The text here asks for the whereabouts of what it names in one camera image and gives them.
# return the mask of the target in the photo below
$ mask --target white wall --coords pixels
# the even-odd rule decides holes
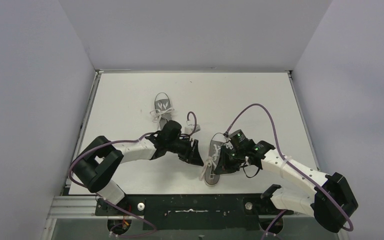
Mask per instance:
[[[0,0],[0,239],[40,237],[93,77],[57,0]]]
[[[97,69],[291,70],[332,0],[59,0]]]
[[[384,1],[334,0],[292,76],[320,164],[359,203],[351,239],[384,239]]]

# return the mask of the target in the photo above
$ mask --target cable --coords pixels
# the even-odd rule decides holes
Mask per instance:
[[[186,118],[187,118],[187,120],[189,121],[189,115],[191,115],[192,114],[192,116],[193,116],[193,119],[195,119],[195,124],[194,124],[194,126],[193,126],[193,130],[192,130],[192,132],[189,134],[189,136],[192,136],[192,134],[194,134],[195,133],[195,131],[197,130],[197,116],[195,115],[195,113],[193,112],[193,111],[190,111],[190,112],[188,112],[187,113],[187,116],[186,116]]]
[[[257,171],[255,172],[255,174],[253,176],[248,176],[247,173],[245,172],[245,167],[249,167],[249,166],[243,166],[242,167],[242,170],[243,170],[243,173],[245,174],[245,176],[249,179],[252,179],[253,177],[257,176],[257,174],[259,173],[260,171],[260,168],[257,169]]]
[[[132,211],[132,205],[129,205],[128,206],[128,211],[131,212]],[[129,223],[126,221],[125,219],[125,214],[123,215],[123,223],[126,224],[127,226],[129,226]]]
[[[280,219],[286,213],[286,211],[287,211],[286,209],[283,209],[281,212],[279,212],[279,214],[275,218],[273,218],[273,220],[270,222],[268,227],[264,230],[264,233],[261,236],[261,240],[264,240],[267,234],[271,234],[271,232],[269,232],[270,228],[272,228],[272,226],[277,222],[278,219]]]
[[[140,140],[142,140],[145,136],[147,136],[147,135],[151,135],[151,134],[154,134],[154,132],[148,132],[148,133],[145,133],[145,134],[143,134],[142,136],[140,136],[137,140],[117,140],[117,141],[110,141],[110,142],[107,142],[107,143],[104,143],[104,144],[102,144],[102,145],[96,146],[96,147],[94,147],[94,148],[92,148],[92,149],[90,149],[90,150],[84,152],[83,154],[81,154],[80,156],[78,156],[78,157],[72,162],[70,168],[68,169],[68,178],[70,178],[70,180],[71,180],[73,183],[75,183],[75,184],[77,184],[77,185],[80,185],[80,186],[86,188],[86,186],[85,186],[84,184],[82,184],[82,183],[76,181],[76,180],[73,178],[73,168],[76,166],[76,164],[77,164],[81,159],[83,159],[85,156],[89,155],[90,153],[93,153],[93,152],[95,152],[96,150],[101,149],[101,148],[104,148],[104,147],[106,147],[106,146],[113,145],[113,144],[120,144],[120,143],[137,143],[137,142],[139,142]],[[157,227],[156,227],[154,224],[150,223],[148,220],[145,220],[144,218],[142,218],[142,217],[140,217],[140,216],[138,216],[138,215],[136,215],[136,214],[134,214],[134,213],[132,213],[132,212],[126,211],[126,210],[124,210],[123,208],[121,208],[121,207],[119,207],[119,206],[113,204],[112,202],[110,202],[110,201],[108,201],[108,200],[105,200],[105,199],[104,199],[104,202],[106,202],[108,205],[112,206],[113,208],[115,208],[115,209],[117,209],[117,210],[119,210],[119,211],[121,211],[121,212],[123,212],[123,213],[125,213],[125,214],[127,214],[127,215],[130,215],[130,216],[132,216],[132,217],[134,217],[134,218],[136,218],[136,219],[138,219],[138,220],[140,220],[140,221],[142,221],[142,222],[148,224],[149,226],[151,226],[151,227],[153,228],[152,231],[149,231],[149,232],[146,232],[146,233],[142,233],[142,234],[138,234],[138,235],[130,235],[130,236],[122,236],[122,235],[120,235],[120,236],[118,236],[118,237],[120,237],[120,238],[124,238],[124,239],[126,239],[126,238],[139,238],[139,237],[143,237],[143,236],[147,236],[147,235],[153,234],[153,233],[155,233],[155,232],[157,231]]]
[[[237,116],[236,118],[233,120],[233,122],[230,124],[230,126],[227,128],[226,132],[224,133],[225,135],[228,135],[229,134],[229,131],[232,129],[233,125],[235,124],[235,122],[238,120],[238,118],[246,111],[248,110],[249,108],[253,107],[253,106],[258,106],[258,107],[261,107],[265,113],[267,114],[268,118],[270,119],[270,122],[271,122],[271,126],[273,128],[273,134],[274,134],[274,141],[276,143],[276,148],[277,148],[277,151],[279,152],[279,155],[280,157],[286,161],[285,159],[285,156],[282,154],[281,152],[281,148],[279,147],[279,140],[278,140],[278,134],[276,133],[276,127],[275,127],[275,122],[273,121],[273,118],[272,118],[272,115],[270,114],[270,112],[267,110],[267,108],[265,108],[263,105],[259,104],[259,103],[253,103],[249,106],[247,106],[244,110],[242,110]],[[354,230],[354,225],[353,223],[351,222],[351,219],[350,217],[347,215],[347,213],[342,209],[341,206],[339,206],[339,204],[335,201],[335,199],[322,187],[320,186],[317,182],[315,182],[313,179],[311,179],[311,177],[307,176],[305,173],[303,173],[301,170],[299,170],[295,165],[293,165],[290,161],[287,161],[286,164],[288,164],[292,169],[294,169],[296,172],[298,172],[301,176],[303,176],[304,178],[306,178],[308,181],[310,181],[310,183],[312,183],[314,186],[316,186],[328,199],[329,201],[332,202],[332,204],[339,210],[339,212],[342,214],[342,216],[345,218],[345,220],[348,222],[349,224],[349,228],[346,228],[344,226],[342,226],[342,229],[344,229],[345,231],[348,231],[348,232],[351,232]]]

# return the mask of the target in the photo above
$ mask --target bolt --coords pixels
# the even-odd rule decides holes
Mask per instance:
[[[145,204],[143,202],[139,202],[137,204],[137,210],[143,211],[145,209]]]
[[[247,203],[245,203],[245,208],[247,210],[252,210],[253,209],[253,204],[251,202],[247,202]]]

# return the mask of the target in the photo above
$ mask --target gray sneaker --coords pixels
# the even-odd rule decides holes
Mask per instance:
[[[152,121],[159,123],[159,129],[161,130],[172,119],[172,112],[175,109],[172,107],[169,96],[165,92],[160,92],[156,95],[154,106],[155,110],[150,112],[154,117]]]
[[[226,138],[221,133],[216,133],[209,143],[208,158],[204,162],[204,167],[199,177],[199,180],[204,179],[205,184],[208,186],[215,186],[220,180],[220,175],[214,174],[214,170],[219,163],[220,151],[224,143],[226,143]]]

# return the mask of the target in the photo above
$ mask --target white shoelace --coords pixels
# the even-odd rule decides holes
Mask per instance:
[[[154,123],[158,123],[158,128],[160,127],[160,120],[163,117],[164,114],[171,114],[175,111],[173,107],[169,107],[166,110],[161,111],[161,109],[155,109],[149,112],[151,116],[153,117],[152,121]]]
[[[201,174],[199,175],[199,180],[202,181],[204,179],[205,172],[207,168],[216,168],[216,160],[220,155],[220,149],[222,148],[221,146],[217,146],[217,144],[214,144],[215,148],[215,153],[212,156],[208,156],[207,159],[204,162],[204,166],[202,167]]]

